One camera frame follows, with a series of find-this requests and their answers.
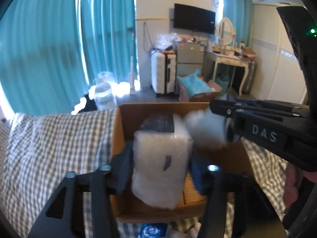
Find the white das lettering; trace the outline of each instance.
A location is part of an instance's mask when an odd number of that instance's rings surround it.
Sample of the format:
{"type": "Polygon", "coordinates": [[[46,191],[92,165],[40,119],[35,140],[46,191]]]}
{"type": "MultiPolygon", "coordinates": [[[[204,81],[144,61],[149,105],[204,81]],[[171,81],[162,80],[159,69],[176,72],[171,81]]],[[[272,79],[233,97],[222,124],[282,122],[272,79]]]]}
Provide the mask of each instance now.
{"type": "MultiPolygon", "coordinates": [[[[252,133],[255,134],[255,135],[259,134],[259,127],[257,125],[255,125],[255,124],[253,124],[252,133]]],[[[263,129],[263,131],[260,134],[260,137],[263,137],[263,138],[267,139],[266,129],[263,129]]],[[[277,137],[277,134],[275,132],[271,132],[270,141],[277,142],[277,138],[276,137],[277,137]]]]}

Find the white suitcase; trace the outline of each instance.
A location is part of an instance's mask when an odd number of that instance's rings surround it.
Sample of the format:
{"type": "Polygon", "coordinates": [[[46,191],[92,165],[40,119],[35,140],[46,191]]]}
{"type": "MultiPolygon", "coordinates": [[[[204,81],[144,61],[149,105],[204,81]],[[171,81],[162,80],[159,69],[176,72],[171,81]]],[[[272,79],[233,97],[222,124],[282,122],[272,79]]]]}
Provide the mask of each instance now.
{"type": "Polygon", "coordinates": [[[152,87],[157,94],[175,91],[176,55],[156,52],[151,56],[152,87]]]}

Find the vanity table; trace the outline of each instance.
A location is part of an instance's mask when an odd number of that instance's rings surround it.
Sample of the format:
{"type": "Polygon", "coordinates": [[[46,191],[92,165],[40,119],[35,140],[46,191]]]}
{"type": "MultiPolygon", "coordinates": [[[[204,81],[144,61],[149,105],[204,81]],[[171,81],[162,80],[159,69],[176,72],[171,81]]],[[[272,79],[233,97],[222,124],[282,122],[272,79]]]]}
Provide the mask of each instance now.
{"type": "Polygon", "coordinates": [[[210,54],[211,60],[215,62],[214,72],[213,72],[213,75],[212,75],[213,81],[216,80],[216,74],[217,74],[217,69],[218,69],[218,64],[219,63],[235,66],[234,69],[233,69],[233,74],[232,74],[232,78],[231,78],[231,82],[230,82],[230,87],[232,87],[233,79],[235,77],[236,66],[244,68],[244,75],[243,75],[241,84],[239,86],[239,96],[241,96],[242,95],[243,85],[244,85],[245,80],[247,79],[248,73],[249,73],[249,66],[248,66],[249,65],[249,61],[248,60],[243,60],[243,59],[241,59],[241,58],[239,58],[237,56],[222,55],[222,54],[211,53],[211,52],[207,52],[207,53],[210,54]]]}

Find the table leg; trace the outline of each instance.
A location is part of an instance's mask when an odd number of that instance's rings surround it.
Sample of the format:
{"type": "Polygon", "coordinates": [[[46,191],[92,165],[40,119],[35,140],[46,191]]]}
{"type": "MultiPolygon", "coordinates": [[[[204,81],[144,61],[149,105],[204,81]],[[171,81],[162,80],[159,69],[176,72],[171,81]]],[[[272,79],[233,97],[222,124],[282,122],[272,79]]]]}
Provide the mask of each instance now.
{"type": "Polygon", "coordinates": [[[233,72],[232,72],[232,77],[231,77],[231,82],[230,82],[230,88],[232,88],[232,83],[233,83],[233,80],[235,78],[235,74],[236,74],[236,66],[233,66],[233,72]]]}
{"type": "Polygon", "coordinates": [[[247,65],[244,68],[244,75],[243,75],[243,79],[241,81],[240,88],[239,88],[239,97],[242,96],[242,88],[244,86],[244,83],[245,83],[245,80],[247,79],[248,74],[249,74],[249,65],[247,65]]]}
{"type": "Polygon", "coordinates": [[[218,63],[219,63],[219,60],[216,59],[215,61],[215,66],[214,66],[214,73],[212,75],[212,80],[215,81],[216,80],[216,74],[217,74],[217,69],[218,69],[218,63]]]}

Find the checkered fabric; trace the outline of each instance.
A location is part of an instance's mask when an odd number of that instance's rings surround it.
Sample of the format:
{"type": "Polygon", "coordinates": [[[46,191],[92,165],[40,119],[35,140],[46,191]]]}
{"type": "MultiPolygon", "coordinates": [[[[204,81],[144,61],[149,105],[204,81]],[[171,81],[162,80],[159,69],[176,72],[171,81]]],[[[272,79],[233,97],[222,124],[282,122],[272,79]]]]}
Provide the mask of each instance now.
{"type": "MultiPolygon", "coordinates": [[[[16,114],[0,125],[0,207],[22,238],[51,193],[68,171],[89,173],[110,162],[115,110],[28,116],[16,114]]],[[[243,139],[259,183],[280,218],[286,162],[256,144],[243,139]]],[[[227,204],[226,235],[231,237],[234,205],[227,204]]],[[[89,193],[84,197],[86,237],[92,235],[89,193]]],[[[198,221],[197,217],[172,222],[182,233],[198,221]]],[[[122,238],[138,236],[141,224],[118,223],[122,238]]]]}

